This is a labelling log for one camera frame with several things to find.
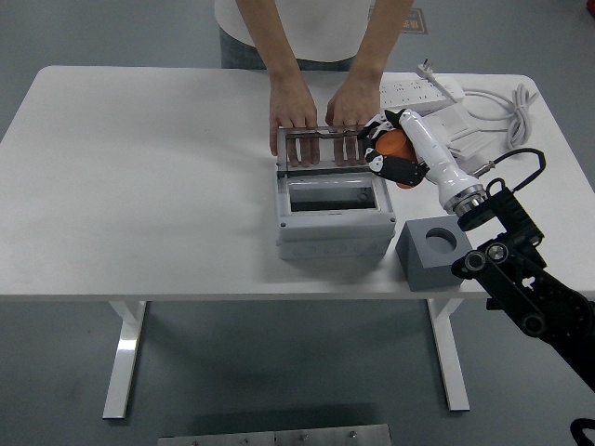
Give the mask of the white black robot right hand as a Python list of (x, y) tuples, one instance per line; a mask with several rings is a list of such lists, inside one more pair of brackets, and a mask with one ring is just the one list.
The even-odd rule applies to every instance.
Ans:
[(397, 184), (414, 187), (424, 178), (437, 186), (439, 203), (462, 216), (487, 199), (478, 178), (464, 172), (453, 155), (415, 111), (384, 110), (359, 132), (370, 170)]

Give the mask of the person's right hand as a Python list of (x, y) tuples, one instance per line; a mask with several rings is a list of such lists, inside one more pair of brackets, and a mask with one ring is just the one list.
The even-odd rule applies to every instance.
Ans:
[(314, 128), (318, 125), (311, 92), (299, 73), (289, 77), (271, 77), (269, 122), (272, 156), (278, 155), (280, 128)]

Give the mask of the person's left hand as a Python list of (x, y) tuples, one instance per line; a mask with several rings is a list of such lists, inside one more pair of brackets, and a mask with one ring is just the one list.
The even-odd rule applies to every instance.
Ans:
[(349, 75), (328, 102), (325, 123), (335, 127), (367, 124), (379, 111), (379, 83)]

